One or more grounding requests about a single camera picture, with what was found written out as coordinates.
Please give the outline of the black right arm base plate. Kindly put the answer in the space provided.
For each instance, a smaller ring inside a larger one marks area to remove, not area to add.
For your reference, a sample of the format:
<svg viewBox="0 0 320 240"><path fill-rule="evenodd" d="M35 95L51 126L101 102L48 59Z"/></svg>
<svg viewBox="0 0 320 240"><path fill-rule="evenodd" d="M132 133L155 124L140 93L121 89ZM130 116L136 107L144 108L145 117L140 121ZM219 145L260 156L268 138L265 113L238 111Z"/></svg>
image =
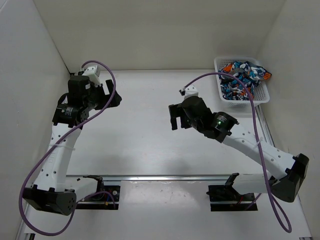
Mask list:
<svg viewBox="0 0 320 240"><path fill-rule="evenodd" d="M206 194L209 196L211 212L258 210L254 193L241 194L233 188L233 184L239 175L239 173L233 173L224 184L208 186Z"/></svg>

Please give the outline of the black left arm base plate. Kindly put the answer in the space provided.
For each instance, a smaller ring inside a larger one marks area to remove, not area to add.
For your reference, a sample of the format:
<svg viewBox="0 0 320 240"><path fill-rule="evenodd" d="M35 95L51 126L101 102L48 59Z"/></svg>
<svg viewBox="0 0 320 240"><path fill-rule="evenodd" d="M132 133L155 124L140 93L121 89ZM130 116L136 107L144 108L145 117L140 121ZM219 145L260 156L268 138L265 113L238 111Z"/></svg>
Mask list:
<svg viewBox="0 0 320 240"><path fill-rule="evenodd" d="M78 177L71 189L76 194L77 210L118 210L121 186L97 175Z"/></svg>

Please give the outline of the colourful patterned shorts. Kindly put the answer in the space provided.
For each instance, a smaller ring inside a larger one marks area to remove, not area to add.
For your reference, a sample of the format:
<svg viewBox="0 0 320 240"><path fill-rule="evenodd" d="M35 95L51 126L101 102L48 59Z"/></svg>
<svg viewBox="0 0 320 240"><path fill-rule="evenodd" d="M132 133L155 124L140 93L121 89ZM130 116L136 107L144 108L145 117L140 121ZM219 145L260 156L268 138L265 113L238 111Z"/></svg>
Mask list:
<svg viewBox="0 0 320 240"><path fill-rule="evenodd" d="M242 81L253 99L255 88L263 81L269 80L272 77L272 74L265 68L255 65L250 61L233 61L219 69L218 72L233 75ZM224 99L234 101L249 100L249 95L238 81L225 75L219 75L219 80Z"/></svg>

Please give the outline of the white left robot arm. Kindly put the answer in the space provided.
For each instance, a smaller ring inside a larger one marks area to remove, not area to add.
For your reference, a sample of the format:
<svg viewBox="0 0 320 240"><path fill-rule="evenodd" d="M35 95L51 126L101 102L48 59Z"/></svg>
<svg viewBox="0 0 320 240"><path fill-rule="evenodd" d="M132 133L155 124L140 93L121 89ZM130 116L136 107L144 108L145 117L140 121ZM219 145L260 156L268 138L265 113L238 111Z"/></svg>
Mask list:
<svg viewBox="0 0 320 240"><path fill-rule="evenodd" d="M67 92L57 102L47 153L35 166L40 172L32 186L23 184L19 201L26 201L38 211L69 216L76 202L87 195L93 200L103 198L105 188L101 177L80 177L75 185L69 186L67 169L84 125L95 118L89 112L95 110L101 114L107 108L119 106L121 101L114 77L101 83L97 73L82 71L72 75Z"/></svg>

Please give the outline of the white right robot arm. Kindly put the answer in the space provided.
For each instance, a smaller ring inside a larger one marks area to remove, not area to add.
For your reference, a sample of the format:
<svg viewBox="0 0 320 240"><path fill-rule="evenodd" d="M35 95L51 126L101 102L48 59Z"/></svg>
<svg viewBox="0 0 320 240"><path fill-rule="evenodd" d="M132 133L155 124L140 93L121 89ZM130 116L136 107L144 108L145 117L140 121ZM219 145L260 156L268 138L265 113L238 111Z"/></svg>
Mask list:
<svg viewBox="0 0 320 240"><path fill-rule="evenodd" d="M182 103L169 105L172 130L177 130L177 118L183 129L194 128L213 139L238 150L256 163L265 166L266 174L233 173L225 184L216 188L216 195L226 201L239 200L242 195L266 193L292 203L306 177L309 158L300 153L294 156L256 140L238 120L225 112L211 112L201 97L191 96Z"/></svg>

